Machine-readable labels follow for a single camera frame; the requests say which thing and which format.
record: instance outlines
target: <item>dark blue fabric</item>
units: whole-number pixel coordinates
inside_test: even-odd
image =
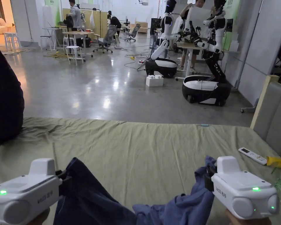
[[[21,131],[24,98],[14,71],[0,51],[0,144]]]
[[[215,159],[207,156],[205,162],[206,166],[214,166]],[[195,172],[196,184],[190,195],[182,194],[167,204],[152,207],[136,204],[134,214],[108,194],[88,168],[74,158],[66,168],[73,186],[57,203],[54,225],[204,225],[214,199],[205,188],[206,166]]]

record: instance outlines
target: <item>green indicator light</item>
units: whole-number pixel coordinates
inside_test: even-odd
[[[6,195],[7,194],[7,191],[6,190],[1,190],[0,191],[0,195]]]

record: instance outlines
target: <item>bed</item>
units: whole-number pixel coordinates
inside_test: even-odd
[[[27,174],[34,159],[53,158],[56,169],[63,170],[77,157],[115,199],[132,209],[136,203],[164,204],[190,193],[194,171],[204,165],[205,155],[232,155],[242,170],[274,184],[281,173],[271,175],[273,168],[240,154],[240,147],[262,156],[278,156],[249,127],[25,118],[23,132],[0,146],[0,183]],[[54,212],[55,206],[47,224],[52,224]],[[271,221],[281,224],[281,209]],[[208,224],[228,224],[225,208],[217,199]]]

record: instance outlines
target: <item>caster wheel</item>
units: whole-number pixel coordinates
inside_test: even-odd
[[[224,106],[226,104],[226,100],[221,100],[218,102],[219,106]]]
[[[195,98],[193,96],[188,96],[188,101],[192,104],[195,102]]]

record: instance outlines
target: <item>air conditioner remote control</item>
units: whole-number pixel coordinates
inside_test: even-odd
[[[267,163],[267,160],[265,158],[261,157],[260,155],[257,155],[256,153],[250,151],[249,149],[240,148],[238,151],[250,157],[252,160],[256,161],[257,163],[260,163],[261,165],[266,165]]]

